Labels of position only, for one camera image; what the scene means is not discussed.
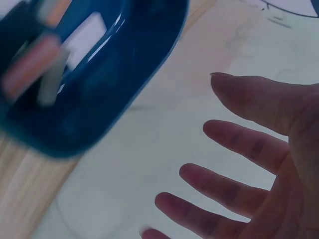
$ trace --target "hand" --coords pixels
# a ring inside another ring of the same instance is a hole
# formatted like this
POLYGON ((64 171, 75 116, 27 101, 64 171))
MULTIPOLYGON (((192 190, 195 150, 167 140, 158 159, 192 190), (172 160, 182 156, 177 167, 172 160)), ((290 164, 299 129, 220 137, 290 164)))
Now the hand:
MULTIPOLYGON (((188 184, 251 221, 207 212, 169 193, 159 194, 156 206, 205 239, 319 239, 319 85, 216 73, 212 87, 238 116, 289 137, 286 143, 216 120, 203 127, 211 139, 275 174, 274 185, 271 191, 254 188, 187 164, 180 176, 188 184)), ((142 238, 168 239, 154 229, 144 231, 142 238)))

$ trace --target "white object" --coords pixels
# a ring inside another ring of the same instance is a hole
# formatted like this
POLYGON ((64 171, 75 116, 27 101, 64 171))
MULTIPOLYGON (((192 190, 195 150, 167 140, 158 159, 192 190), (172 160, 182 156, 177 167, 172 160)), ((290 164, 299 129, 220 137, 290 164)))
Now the white object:
POLYGON ((64 47, 71 52, 68 59, 71 70, 80 64, 106 31, 101 14, 94 12, 66 39, 64 47))
POLYGON ((69 51, 62 51, 56 62, 43 75, 37 96, 37 103, 40 107, 46 108, 54 105, 69 55, 69 51))

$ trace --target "fingernail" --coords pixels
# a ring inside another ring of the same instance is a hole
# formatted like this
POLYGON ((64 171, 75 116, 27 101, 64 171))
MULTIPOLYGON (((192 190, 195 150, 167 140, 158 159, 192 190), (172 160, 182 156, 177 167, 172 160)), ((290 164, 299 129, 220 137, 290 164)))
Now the fingernail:
POLYGON ((152 228, 150 226, 142 226, 140 229, 140 236, 142 237, 144 232, 146 232, 149 229, 152 229, 152 228))

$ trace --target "blue plastic tray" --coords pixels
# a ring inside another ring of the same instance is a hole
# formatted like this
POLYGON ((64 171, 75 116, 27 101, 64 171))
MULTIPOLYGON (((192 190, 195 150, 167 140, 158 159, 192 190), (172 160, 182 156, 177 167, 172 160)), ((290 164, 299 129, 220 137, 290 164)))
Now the blue plastic tray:
POLYGON ((53 108, 44 111, 22 98, 2 120, 3 129, 55 158, 87 150, 107 133, 167 59, 187 10, 188 0, 73 0, 56 29, 62 39, 93 12, 101 14, 107 33, 65 77, 53 108))

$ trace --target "wooden surface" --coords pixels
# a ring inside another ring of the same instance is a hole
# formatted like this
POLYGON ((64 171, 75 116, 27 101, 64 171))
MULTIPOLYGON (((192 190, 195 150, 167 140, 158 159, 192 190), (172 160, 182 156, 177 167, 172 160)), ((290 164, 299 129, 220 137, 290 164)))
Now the wooden surface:
MULTIPOLYGON (((190 10, 184 33, 215 0, 202 0, 190 10)), ((0 238, 28 239, 78 160, 54 162, 0 137, 0 238)))

